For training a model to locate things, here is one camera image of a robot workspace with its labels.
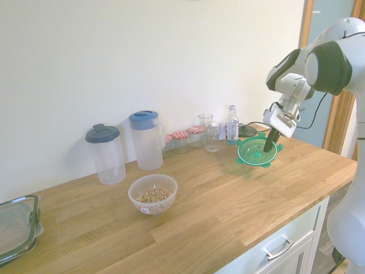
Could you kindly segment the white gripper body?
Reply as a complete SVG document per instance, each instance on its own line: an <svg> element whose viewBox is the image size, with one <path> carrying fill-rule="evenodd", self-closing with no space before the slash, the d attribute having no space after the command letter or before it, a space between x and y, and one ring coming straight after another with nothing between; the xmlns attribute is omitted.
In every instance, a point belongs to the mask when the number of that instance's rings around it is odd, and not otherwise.
<svg viewBox="0 0 365 274"><path fill-rule="evenodd" d="M297 127L297 122L285 115L279 107L268 108L263 113L263 122L278 130L282 135L291 138Z"/></svg>

